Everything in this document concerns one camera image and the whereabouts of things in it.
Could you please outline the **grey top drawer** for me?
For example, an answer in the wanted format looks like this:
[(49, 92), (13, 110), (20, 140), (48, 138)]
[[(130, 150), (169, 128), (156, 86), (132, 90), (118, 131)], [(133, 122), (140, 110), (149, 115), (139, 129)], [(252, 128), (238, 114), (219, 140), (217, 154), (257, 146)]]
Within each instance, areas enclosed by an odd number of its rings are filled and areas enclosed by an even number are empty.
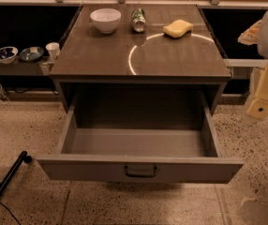
[[(58, 149), (37, 159), (54, 180), (226, 184), (243, 167), (224, 157), (200, 91), (84, 92), (73, 98)], [(157, 167), (154, 178), (124, 168)]]

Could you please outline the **grey drawer cabinet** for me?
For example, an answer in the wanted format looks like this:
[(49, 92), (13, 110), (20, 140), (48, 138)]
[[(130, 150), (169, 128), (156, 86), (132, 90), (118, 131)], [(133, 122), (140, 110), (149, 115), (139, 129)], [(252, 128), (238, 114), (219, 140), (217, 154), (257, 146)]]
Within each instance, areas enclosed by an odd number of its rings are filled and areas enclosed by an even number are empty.
[[(142, 5), (147, 17), (142, 34), (131, 29), (135, 5), (113, 7), (121, 11), (121, 21), (115, 32), (103, 35), (90, 19), (99, 6), (84, 6), (52, 67), (51, 77), (65, 105), (70, 104), (67, 83), (215, 84), (223, 91), (231, 74), (198, 7)], [(176, 20), (194, 27), (179, 38), (165, 35), (163, 27)]]

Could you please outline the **yellow sponge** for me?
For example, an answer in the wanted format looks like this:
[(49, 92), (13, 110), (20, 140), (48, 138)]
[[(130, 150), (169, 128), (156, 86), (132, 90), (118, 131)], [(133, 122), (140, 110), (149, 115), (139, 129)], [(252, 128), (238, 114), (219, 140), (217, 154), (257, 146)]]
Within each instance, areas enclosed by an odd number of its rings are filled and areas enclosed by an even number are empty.
[(168, 25), (163, 27), (163, 33), (172, 38), (180, 38), (186, 32), (189, 32), (193, 29), (194, 25), (190, 22), (184, 20), (176, 20)]

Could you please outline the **green soda can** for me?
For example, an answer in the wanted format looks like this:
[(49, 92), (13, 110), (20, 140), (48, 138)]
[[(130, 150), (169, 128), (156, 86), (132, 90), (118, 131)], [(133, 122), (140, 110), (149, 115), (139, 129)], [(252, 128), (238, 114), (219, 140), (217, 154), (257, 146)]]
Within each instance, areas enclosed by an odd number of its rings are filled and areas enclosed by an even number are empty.
[(136, 8), (131, 13), (132, 28), (137, 33), (143, 33), (146, 29), (146, 18), (142, 8)]

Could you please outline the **white ceramic bowl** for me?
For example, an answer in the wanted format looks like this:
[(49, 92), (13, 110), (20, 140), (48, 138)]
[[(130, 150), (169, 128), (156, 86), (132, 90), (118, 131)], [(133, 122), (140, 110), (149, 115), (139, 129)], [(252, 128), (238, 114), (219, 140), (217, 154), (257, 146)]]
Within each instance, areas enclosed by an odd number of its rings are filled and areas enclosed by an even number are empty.
[(121, 21), (121, 12), (114, 8), (101, 8), (90, 14), (93, 26), (102, 34), (114, 32)]

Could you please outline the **white paper cup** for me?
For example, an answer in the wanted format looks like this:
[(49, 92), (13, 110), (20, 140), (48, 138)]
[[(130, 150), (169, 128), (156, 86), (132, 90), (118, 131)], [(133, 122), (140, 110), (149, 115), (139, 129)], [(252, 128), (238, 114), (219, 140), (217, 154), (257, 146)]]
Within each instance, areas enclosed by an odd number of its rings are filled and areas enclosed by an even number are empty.
[(46, 45), (46, 50), (50, 58), (54, 61), (60, 53), (60, 45), (57, 42), (51, 42)]

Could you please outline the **dark teal bowl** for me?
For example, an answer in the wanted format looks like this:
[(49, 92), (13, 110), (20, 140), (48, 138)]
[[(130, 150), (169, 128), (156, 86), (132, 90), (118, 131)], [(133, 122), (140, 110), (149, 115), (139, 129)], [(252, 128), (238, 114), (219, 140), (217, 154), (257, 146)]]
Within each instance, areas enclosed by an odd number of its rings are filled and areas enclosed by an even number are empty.
[(20, 52), (19, 58), (23, 62), (35, 63), (42, 59), (44, 50), (41, 47), (30, 47)]

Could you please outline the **grey low side shelf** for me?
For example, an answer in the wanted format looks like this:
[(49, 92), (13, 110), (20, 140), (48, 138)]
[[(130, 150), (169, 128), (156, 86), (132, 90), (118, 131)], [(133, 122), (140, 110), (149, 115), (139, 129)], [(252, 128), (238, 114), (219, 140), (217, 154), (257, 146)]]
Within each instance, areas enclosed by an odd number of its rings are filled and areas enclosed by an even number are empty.
[(49, 57), (43, 57), (36, 63), (27, 63), (18, 57), (10, 64), (0, 63), (0, 75), (3, 76), (48, 76), (53, 62)]

